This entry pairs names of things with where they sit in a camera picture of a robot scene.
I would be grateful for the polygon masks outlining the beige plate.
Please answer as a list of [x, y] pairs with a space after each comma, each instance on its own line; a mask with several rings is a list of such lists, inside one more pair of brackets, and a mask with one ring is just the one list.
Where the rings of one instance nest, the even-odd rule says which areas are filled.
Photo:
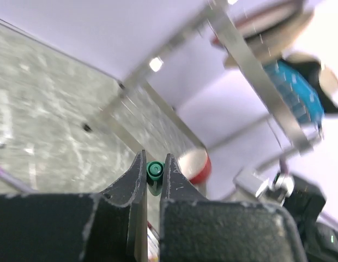
[[288, 21], [246, 40], [249, 49], [262, 64], [281, 57], [282, 52], [293, 45], [308, 27], [314, 11], [305, 11], [292, 16]]

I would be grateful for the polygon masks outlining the cream ceramic bowl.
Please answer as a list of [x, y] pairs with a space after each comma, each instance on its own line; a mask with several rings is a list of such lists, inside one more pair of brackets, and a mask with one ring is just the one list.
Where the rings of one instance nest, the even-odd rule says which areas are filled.
[[333, 96], [338, 91], [338, 79], [335, 73], [317, 57], [304, 53], [294, 52], [286, 57], [288, 62], [318, 62], [320, 65], [318, 79], [319, 85], [325, 94]]

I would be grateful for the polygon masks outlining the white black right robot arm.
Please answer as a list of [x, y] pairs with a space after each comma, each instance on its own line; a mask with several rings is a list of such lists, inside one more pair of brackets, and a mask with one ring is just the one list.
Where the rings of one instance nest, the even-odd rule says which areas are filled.
[[318, 222], [326, 203], [321, 189], [293, 175], [294, 191], [283, 207], [294, 218], [308, 261], [338, 261], [338, 231]]

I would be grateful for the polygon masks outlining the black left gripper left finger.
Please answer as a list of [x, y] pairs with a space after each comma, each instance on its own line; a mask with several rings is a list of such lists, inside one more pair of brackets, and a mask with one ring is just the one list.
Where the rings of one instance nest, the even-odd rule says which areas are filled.
[[100, 193], [0, 194], [0, 261], [146, 261], [146, 154]]

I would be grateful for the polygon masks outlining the stainless steel dish rack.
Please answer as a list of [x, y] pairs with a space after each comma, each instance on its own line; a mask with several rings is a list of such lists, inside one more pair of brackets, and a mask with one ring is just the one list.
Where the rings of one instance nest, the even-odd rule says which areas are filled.
[[124, 88], [91, 120], [93, 129], [104, 136], [121, 127], [115, 112], [147, 79], [195, 135], [210, 147], [214, 175], [212, 188], [223, 193], [222, 173], [226, 166], [239, 166], [232, 159], [236, 146], [227, 137], [265, 112], [261, 102], [237, 69], [226, 69], [227, 53], [213, 43], [206, 23], [193, 34], [185, 34], [178, 47], [164, 57], [157, 73], [136, 73], [145, 56], [182, 27], [201, 17], [208, 1], [91, 1], [91, 34], [100, 41], [95, 64], [114, 74]]

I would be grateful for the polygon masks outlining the green cap marker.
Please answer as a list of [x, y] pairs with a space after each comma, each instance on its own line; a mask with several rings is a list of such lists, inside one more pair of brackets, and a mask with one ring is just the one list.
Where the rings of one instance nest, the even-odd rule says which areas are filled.
[[163, 162], [158, 161], [151, 161], [147, 163], [147, 185], [153, 196], [161, 194], [164, 166], [165, 164]]

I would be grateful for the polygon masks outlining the blue polka dot bowl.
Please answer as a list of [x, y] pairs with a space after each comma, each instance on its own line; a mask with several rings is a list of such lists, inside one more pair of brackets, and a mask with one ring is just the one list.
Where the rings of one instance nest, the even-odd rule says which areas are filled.
[[263, 69], [299, 124], [321, 125], [324, 109], [318, 94], [297, 70], [281, 61]]

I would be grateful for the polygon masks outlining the red bowl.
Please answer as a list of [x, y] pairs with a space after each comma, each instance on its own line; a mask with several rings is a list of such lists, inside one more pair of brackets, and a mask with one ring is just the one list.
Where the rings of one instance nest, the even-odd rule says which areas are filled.
[[182, 174], [192, 183], [206, 182], [212, 171], [212, 164], [205, 148], [195, 148], [178, 158]]

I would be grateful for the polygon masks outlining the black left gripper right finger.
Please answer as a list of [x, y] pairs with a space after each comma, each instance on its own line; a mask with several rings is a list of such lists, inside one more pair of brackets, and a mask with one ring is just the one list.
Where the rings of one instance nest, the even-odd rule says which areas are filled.
[[165, 160], [161, 261], [306, 261], [292, 216], [275, 204], [210, 201]]

